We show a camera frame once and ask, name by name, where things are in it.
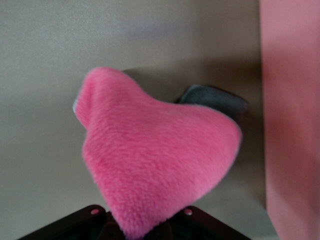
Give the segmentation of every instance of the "black holder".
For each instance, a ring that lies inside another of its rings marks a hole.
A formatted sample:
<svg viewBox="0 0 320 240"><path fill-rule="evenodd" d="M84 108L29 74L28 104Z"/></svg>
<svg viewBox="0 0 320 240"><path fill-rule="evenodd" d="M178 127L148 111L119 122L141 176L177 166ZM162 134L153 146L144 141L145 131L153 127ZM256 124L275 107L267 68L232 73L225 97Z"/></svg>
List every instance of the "black holder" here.
<svg viewBox="0 0 320 240"><path fill-rule="evenodd" d="M90 205L18 240L126 240L110 212ZM250 240L195 206L156 226L143 240Z"/></svg>

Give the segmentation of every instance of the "pink microfiber towel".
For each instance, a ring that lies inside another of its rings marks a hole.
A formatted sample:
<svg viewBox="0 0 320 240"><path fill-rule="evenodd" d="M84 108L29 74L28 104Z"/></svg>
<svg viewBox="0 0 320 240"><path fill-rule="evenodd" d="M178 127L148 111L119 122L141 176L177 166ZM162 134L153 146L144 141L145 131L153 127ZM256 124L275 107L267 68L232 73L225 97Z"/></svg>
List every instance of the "pink microfiber towel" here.
<svg viewBox="0 0 320 240"><path fill-rule="evenodd" d="M86 76L74 111L87 131L85 163L130 240L215 187L242 138L221 112L158 101L107 67Z"/></svg>

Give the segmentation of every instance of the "pink fuzzy cloth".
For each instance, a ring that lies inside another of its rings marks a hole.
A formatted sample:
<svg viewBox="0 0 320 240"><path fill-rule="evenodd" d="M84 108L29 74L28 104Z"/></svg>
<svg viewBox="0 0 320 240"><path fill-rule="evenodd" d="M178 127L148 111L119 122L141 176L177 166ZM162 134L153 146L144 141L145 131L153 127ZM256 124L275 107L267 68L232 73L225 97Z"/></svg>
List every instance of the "pink fuzzy cloth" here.
<svg viewBox="0 0 320 240"><path fill-rule="evenodd" d="M222 113L155 100L107 67L86 76L74 111L87 130L84 160L128 239L144 236L215 187L242 138Z"/></svg>

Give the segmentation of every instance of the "pink wall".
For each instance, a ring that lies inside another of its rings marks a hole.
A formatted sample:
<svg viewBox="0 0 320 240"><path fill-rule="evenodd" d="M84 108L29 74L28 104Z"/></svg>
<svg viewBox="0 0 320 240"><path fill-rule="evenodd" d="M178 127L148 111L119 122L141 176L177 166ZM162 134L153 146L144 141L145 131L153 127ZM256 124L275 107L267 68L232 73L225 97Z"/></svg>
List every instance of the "pink wall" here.
<svg viewBox="0 0 320 240"><path fill-rule="evenodd" d="M320 240L320 0L261 0L267 211Z"/></svg>

